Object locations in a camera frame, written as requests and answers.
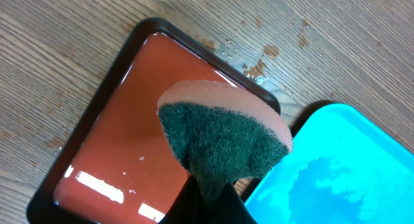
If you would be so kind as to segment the teal plastic tray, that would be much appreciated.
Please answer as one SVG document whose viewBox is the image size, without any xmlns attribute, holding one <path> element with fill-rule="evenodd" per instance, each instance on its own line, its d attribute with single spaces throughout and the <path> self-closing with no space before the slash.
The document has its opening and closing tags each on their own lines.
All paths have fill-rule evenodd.
<svg viewBox="0 0 414 224">
<path fill-rule="evenodd" d="M 329 104 L 245 206 L 258 223 L 413 223 L 413 154 L 355 108 Z"/>
</svg>

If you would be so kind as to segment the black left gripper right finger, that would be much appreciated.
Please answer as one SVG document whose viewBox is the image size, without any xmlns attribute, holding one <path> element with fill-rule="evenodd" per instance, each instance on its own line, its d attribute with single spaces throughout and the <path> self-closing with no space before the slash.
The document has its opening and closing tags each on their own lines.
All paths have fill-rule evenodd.
<svg viewBox="0 0 414 224">
<path fill-rule="evenodd" d="M 216 224 L 257 224 L 231 184 L 226 184 L 213 210 Z"/>
</svg>

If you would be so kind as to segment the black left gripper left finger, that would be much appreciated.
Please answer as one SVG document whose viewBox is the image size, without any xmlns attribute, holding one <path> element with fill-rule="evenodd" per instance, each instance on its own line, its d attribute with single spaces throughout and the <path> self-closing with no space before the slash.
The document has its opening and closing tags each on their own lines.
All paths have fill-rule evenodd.
<svg viewBox="0 0 414 224">
<path fill-rule="evenodd" d="M 188 177 L 167 214 L 158 224 L 195 224 L 202 219 L 202 199 L 199 185 Z"/>
</svg>

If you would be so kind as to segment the orange green sponge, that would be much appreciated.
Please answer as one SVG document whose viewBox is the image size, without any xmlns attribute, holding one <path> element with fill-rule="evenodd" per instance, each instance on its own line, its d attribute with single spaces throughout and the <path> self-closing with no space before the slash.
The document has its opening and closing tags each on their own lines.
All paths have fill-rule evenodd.
<svg viewBox="0 0 414 224">
<path fill-rule="evenodd" d="M 293 151 L 289 127 L 252 93 L 221 82 L 177 82 L 158 99 L 175 158 L 196 178 L 205 203 L 244 177 L 263 178 Z"/>
</svg>

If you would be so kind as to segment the red black sponge tray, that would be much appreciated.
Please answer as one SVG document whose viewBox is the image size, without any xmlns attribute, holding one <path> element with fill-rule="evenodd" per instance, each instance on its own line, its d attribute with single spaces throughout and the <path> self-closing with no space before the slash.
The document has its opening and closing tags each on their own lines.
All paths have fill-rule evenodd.
<svg viewBox="0 0 414 224">
<path fill-rule="evenodd" d="M 157 101 L 182 80 L 277 98 L 161 18 L 139 22 L 27 207 L 29 223 L 158 223 L 187 180 Z"/>
</svg>

